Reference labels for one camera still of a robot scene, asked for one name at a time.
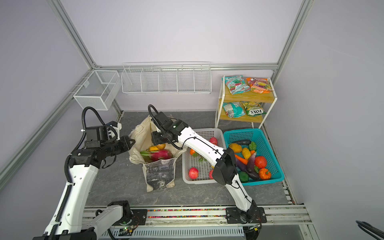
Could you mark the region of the pink dragon fruit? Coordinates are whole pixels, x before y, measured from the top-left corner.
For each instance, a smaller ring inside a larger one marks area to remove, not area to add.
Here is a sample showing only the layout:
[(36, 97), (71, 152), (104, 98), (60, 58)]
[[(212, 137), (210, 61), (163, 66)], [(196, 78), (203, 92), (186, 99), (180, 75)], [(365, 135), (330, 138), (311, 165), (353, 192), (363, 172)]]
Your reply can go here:
[(173, 154), (168, 150), (141, 151), (140, 154), (147, 162), (156, 162), (173, 158)]

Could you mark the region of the yellow orange mango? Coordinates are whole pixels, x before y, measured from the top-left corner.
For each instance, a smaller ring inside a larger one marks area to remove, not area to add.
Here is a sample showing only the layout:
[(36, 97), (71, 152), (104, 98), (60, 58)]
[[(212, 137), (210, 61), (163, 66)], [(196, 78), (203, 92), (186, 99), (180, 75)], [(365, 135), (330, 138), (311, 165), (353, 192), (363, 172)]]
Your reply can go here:
[(159, 148), (158, 148), (157, 146), (151, 146), (151, 147), (149, 148), (149, 151), (150, 151), (150, 152), (158, 151), (158, 150), (159, 150)]

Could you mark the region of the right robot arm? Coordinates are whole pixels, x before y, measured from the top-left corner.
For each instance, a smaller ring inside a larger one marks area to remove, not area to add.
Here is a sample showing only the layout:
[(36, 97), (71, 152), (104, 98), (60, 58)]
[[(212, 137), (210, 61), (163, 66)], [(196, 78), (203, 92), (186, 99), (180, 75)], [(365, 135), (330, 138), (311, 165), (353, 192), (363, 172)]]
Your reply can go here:
[(226, 187), (236, 204), (234, 208), (226, 210), (230, 224), (267, 222), (264, 209), (257, 206), (241, 183), (233, 150), (212, 144), (198, 135), (187, 123), (168, 118), (163, 112), (158, 112), (153, 105), (148, 105), (148, 111), (151, 121), (157, 128), (151, 133), (155, 145), (171, 144), (178, 150), (184, 147), (191, 148), (214, 167), (214, 180)]

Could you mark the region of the yellow corn cob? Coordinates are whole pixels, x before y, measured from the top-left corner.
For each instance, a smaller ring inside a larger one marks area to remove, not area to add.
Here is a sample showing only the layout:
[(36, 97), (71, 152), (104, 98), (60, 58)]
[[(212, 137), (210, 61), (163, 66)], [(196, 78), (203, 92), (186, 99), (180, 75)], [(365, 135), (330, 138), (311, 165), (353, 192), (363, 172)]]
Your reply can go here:
[(252, 153), (248, 148), (243, 148), (242, 155), (244, 159), (248, 160), (252, 156)]

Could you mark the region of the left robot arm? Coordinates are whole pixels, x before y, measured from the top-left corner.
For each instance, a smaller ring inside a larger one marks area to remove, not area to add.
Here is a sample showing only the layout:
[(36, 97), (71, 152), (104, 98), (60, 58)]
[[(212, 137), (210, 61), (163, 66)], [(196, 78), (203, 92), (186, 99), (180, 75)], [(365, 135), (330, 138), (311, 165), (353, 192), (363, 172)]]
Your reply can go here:
[(82, 111), (83, 135), (65, 160), (66, 185), (51, 222), (40, 240), (97, 240), (113, 224), (129, 224), (133, 212), (128, 201), (108, 204), (91, 221), (83, 224), (83, 213), (90, 190), (100, 169), (108, 167), (106, 158), (116, 158), (135, 144), (129, 136), (120, 136), (121, 125), (105, 123), (96, 109)]

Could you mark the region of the cream canvas grocery bag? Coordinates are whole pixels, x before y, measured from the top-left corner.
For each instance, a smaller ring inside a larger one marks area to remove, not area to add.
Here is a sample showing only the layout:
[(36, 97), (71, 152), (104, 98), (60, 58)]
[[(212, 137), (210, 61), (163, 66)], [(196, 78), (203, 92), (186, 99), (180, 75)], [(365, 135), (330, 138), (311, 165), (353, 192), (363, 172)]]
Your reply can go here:
[(133, 164), (142, 165), (147, 192), (175, 186), (176, 160), (185, 152), (185, 150), (178, 150), (171, 144), (166, 144), (164, 150), (168, 150), (173, 154), (172, 159), (156, 162), (145, 161), (140, 152), (149, 151), (151, 146), (155, 146), (151, 138), (151, 133), (154, 131), (157, 131), (157, 128), (152, 122), (152, 118), (146, 117), (130, 133), (130, 138), (134, 139), (136, 143), (129, 150), (129, 159)]

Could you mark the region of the brown potato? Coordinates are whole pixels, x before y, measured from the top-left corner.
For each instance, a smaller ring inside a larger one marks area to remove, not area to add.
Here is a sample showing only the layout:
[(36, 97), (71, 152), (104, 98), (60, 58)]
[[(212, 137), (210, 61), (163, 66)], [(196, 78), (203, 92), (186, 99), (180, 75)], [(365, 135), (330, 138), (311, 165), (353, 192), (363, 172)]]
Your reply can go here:
[(166, 144), (160, 144), (156, 146), (159, 150), (163, 150), (166, 147)]

